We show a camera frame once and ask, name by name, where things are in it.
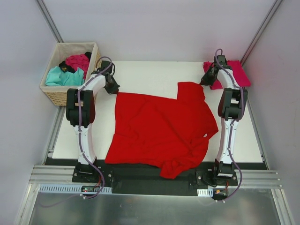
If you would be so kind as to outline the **red t shirt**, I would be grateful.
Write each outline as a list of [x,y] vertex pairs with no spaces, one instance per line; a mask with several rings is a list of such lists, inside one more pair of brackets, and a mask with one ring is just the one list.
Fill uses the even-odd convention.
[[119,93],[115,119],[105,162],[156,166],[166,179],[198,166],[218,132],[203,87],[194,82],[179,82],[175,99]]

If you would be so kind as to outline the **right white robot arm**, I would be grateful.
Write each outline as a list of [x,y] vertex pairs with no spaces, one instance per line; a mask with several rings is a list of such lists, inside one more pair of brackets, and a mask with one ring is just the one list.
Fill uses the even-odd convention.
[[218,116],[221,118],[221,139],[209,177],[214,184],[222,185],[234,176],[237,167],[233,159],[234,142],[237,126],[244,116],[248,92],[238,85],[225,56],[217,52],[213,63],[201,78],[200,84],[212,86],[216,81],[219,81],[223,87],[217,109]]

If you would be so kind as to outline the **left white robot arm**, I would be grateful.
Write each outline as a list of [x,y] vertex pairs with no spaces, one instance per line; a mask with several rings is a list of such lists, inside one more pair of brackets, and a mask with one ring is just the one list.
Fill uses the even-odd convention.
[[92,141],[92,124],[96,117],[95,96],[101,89],[116,95],[120,87],[113,77],[115,64],[111,58],[101,57],[97,63],[101,65],[84,84],[67,90],[66,118],[75,131],[79,149],[78,164],[85,168],[82,175],[88,182],[95,182],[99,177]]

